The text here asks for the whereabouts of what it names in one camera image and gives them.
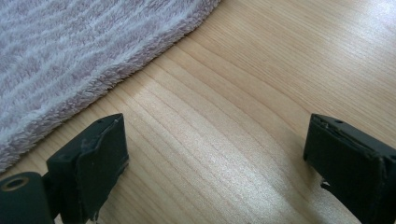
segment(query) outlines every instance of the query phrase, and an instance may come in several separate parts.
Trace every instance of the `fluffy towel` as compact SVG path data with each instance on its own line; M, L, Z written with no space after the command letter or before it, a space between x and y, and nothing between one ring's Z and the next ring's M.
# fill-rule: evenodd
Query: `fluffy towel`
M0 0L0 173L219 0Z

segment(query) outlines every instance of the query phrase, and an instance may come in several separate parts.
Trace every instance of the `wood grain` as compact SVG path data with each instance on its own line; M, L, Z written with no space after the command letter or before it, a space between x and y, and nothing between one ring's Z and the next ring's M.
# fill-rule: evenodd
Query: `wood grain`
M130 165L100 223L358 223L304 163L311 113L396 147L396 3L223 0L196 31L1 177L123 113Z

